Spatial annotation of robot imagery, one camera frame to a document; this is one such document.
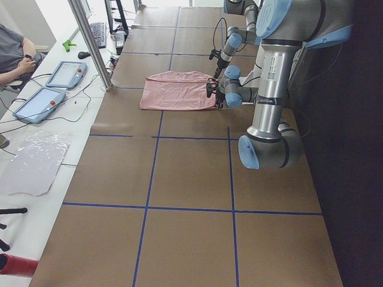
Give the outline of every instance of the black tripod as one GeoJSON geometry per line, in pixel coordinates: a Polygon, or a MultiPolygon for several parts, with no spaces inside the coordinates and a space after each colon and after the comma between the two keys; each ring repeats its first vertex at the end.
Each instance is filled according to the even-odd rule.
{"type": "MultiPolygon", "coordinates": [[[[9,208],[9,209],[0,209],[0,214],[14,214],[14,213],[26,213],[28,210],[26,207],[23,208],[9,208]]],[[[5,224],[0,223],[0,229],[6,229],[5,224]]],[[[0,249],[3,251],[10,250],[10,246],[0,239],[0,249]]]]}

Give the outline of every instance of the green object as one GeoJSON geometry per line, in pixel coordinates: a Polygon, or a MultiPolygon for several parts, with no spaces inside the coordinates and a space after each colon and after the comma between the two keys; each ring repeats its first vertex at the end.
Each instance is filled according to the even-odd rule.
{"type": "Polygon", "coordinates": [[[71,40],[66,40],[64,43],[62,43],[62,45],[64,46],[66,52],[71,50],[70,46],[77,46],[76,44],[72,43],[71,40]]]}

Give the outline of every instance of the keyboard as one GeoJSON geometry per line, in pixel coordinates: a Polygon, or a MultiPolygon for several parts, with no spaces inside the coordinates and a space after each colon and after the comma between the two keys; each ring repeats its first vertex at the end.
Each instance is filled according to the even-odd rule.
{"type": "Polygon", "coordinates": [[[99,49],[107,46],[107,24],[104,22],[91,23],[90,30],[93,37],[96,40],[97,47],[99,49]]]}

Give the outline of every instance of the tablet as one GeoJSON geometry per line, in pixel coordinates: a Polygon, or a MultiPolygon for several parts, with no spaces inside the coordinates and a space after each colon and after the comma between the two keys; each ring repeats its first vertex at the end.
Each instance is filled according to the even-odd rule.
{"type": "Polygon", "coordinates": [[[53,112],[65,98],[65,93],[53,88],[41,87],[13,115],[20,121],[36,124],[53,112]]]}
{"type": "Polygon", "coordinates": [[[74,88],[82,80],[86,67],[85,62],[61,61],[45,85],[53,88],[74,88]]]}

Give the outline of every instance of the pink towel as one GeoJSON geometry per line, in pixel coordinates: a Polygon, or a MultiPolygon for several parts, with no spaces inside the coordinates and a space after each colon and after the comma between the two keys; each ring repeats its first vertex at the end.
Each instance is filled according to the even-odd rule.
{"type": "Polygon", "coordinates": [[[146,78],[139,107],[163,111],[195,111],[215,108],[215,97],[206,96],[210,78],[200,72],[168,71],[146,78]]]}

